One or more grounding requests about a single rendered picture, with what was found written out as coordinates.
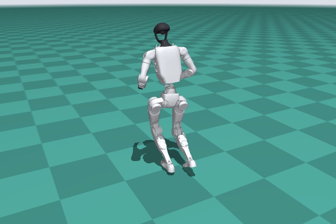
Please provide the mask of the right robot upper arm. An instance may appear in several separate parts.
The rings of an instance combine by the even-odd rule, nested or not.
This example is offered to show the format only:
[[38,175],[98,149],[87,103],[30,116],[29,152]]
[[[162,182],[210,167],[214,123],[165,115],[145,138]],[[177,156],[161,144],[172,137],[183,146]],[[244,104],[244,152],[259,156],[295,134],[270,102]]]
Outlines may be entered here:
[[187,74],[189,76],[193,76],[197,72],[197,69],[193,63],[193,60],[188,54],[188,50],[185,47],[179,47],[179,49],[180,49],[180,55],[182,57],[182,60],[188,66]]

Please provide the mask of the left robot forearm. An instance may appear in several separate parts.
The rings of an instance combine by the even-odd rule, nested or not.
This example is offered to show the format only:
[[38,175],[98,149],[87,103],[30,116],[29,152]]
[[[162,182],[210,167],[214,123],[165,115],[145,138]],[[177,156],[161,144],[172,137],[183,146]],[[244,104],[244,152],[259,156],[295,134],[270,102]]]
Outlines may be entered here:
[[[139,74],[139,76],[140,76],[140,74]],[[146,83],[141,83],[141,82],[139,82],[139,76],[138,76],[138,86],[139,86],[139,88],[144,89],[145,86],[146,86]]]

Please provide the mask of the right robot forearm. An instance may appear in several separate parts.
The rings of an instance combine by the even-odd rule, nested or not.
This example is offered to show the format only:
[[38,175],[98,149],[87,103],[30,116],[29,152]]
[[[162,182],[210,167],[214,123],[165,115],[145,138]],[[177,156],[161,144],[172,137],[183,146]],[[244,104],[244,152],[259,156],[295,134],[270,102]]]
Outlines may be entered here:
[[182,74],[181,74],[181,79],[184,79],[184,78],[189,78],[190,76],[187,74],[187,70],[183,71]]

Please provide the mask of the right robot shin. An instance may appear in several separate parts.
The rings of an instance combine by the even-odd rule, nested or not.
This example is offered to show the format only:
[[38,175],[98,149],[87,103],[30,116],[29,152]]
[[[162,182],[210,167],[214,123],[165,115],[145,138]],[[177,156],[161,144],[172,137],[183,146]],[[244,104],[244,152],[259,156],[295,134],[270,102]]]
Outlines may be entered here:
[[181,135],[177,135],[175,137],[175,141],[179,147],[179,149],[183,152],[186,160],[189,162],[190,159],[192,159],[192,156],[190,154],[189,148],[188,148],[188,142],[186,139],[185,134],[183,133],[183,129],[180,127],[181,129]]

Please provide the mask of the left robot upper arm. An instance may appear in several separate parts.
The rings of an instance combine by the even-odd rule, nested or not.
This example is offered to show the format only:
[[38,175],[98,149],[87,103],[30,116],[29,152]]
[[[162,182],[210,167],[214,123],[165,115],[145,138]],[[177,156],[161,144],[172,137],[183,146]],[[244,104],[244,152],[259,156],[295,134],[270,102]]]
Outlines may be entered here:
[[139,82],[146,83],[148,81],[147,73],[151,65],[151,60],[155,57],[155,49],[149,50],[145,52],[143,55],[142,65],[141,65],[141,73],[139,76]]

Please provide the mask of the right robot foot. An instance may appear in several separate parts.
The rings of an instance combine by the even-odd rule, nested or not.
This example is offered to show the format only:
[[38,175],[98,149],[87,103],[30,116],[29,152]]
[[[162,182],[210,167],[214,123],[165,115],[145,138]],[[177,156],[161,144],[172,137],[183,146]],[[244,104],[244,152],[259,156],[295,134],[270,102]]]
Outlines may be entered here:
[[196,162],[193,159],[190,159],[190,161],[186,161],[183,164],[183,167],[196,167]]

